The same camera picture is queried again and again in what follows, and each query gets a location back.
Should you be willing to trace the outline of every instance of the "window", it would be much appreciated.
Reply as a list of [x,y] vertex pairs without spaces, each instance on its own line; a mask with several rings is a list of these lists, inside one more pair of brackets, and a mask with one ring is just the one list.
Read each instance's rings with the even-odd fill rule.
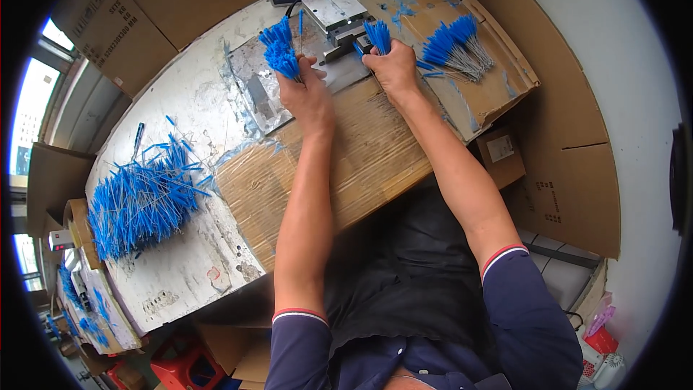
[[11,175],[28,175],[31,158],[31,144],[38,140],[39,119],[33,119],[36,112],[45,112],[48,100],[60,72],[43,62],[31,58],[24,75],[22,91],[19,93],[17,113],[14,117],[12,143],[10,143]]
[[24,284],[27,291],[38,291],[43,289],[41,273],[36,263],[36,252],[34,241],[25,233],[14,236],[14,249],[17,251],[19,259],[19,270],[24,276]]
[[65,36],[64,33],[60,31],[56,27],[56,25],[53,23],[51,19],[48,19],[48,22],[46,23],[46,27],[41,31],[41,33],[48,39],[52,40],[53,42],[57,43],[59,46],[66,48],[68,50],[72,50],[72,48],[75,46],[72,41],[67,39],[67,36]]

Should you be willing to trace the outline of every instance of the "white table surface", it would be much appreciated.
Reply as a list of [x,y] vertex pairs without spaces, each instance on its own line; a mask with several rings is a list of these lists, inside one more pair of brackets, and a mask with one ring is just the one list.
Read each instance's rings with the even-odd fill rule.
[[[193,181],[213,173],[222,155],[246,142],[249,133],[238,117],[243,99],[230,84],[225,44],[227,51],[233,51],[278,22],[285,12],[285,7],[274,8],[260,0],[220,22],[176,56],[104,143],[87,181],[87,198],[91,200],[99,179],[110,175],[113,162],[130,161],[140,122],[145,124],[140,151],[167,141],[169,133],[178,139],[185,135],[193,149],[191,162],[201,159],[205,164]],[[175,128],[166,115],[175,120]],[[200,211],[182,227],[182,234],[163,240],[137,259],[108,262],[111,289],[140,336],[265,274],[227,205],[210,189],[206,191],[212,196],[198,196]]]

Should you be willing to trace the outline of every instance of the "black pants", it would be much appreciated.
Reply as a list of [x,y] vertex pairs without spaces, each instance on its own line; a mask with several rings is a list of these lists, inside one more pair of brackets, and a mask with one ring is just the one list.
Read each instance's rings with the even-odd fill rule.
[[461,343],[495,369],[479,268],[438,186],[395,199],[335,240],[326,268],[331,356],[351,340]]

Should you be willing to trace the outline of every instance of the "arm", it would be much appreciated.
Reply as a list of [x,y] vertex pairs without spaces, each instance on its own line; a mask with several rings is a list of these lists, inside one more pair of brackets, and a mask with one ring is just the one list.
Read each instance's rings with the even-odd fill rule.
[[386,56],[364,55],[433,167],[446,204],[483,271],[501,248],[521,244],[498,188],[417,87],[414,50],[398,40]]
[[310,66],[315,58],[299,59],[297,83],[277,74],[282,104],[303,131],[289,202],[284,212],[274,260],[274,311],[308,309],[324,315],[323,275],[332,248],[330,153],[335,118],[332,96]]

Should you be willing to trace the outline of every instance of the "navy polo shirt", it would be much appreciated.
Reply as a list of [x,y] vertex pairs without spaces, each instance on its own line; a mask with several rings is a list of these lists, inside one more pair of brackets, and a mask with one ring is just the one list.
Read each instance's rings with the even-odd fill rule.
[[[498,360],[512,389],[575,390],[580,345],[527,249],[499,250],[484,265],[481,283]],[[265,390],[327,388],[331,342],[324,316],[305,309],[277,312]],[[372,336],[342,349],[339,380],[331,383],[336,390],[381,390],[399,367],[436,390],[481,390],[488,387],[480,382],[492,379],[480,358],[456,343]]]

